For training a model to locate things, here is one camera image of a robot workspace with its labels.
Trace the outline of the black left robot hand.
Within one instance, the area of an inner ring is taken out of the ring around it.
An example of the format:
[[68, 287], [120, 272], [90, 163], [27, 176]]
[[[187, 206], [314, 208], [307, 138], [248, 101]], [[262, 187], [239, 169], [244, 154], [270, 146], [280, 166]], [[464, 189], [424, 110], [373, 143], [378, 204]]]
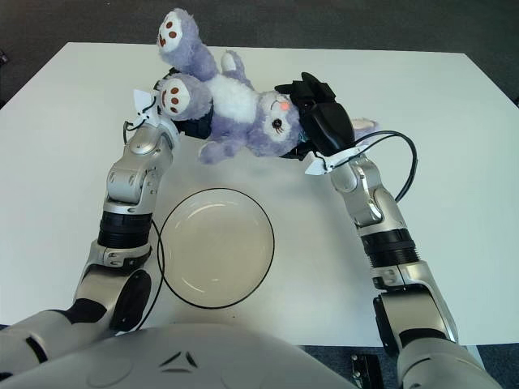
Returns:
[[183, 74], [174, 67], [156, 82], [159, 112], [179, 132], [197, 139], [206, 139], [212, 132], [212, 93], [196, 77]]

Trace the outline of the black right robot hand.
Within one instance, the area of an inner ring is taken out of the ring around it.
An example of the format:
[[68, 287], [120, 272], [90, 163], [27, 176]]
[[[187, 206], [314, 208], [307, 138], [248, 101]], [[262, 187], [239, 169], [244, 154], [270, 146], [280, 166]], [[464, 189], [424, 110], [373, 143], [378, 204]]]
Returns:
[[281, 84], [275, 90], [290, 97], [297, 107], [299, 123], [305, 136], [283, 157], [303, 160], [308, 152], [332, 156], [354, 146], [354, 128], [344, 107], [327, 83], [307, 72], [300, 80]]

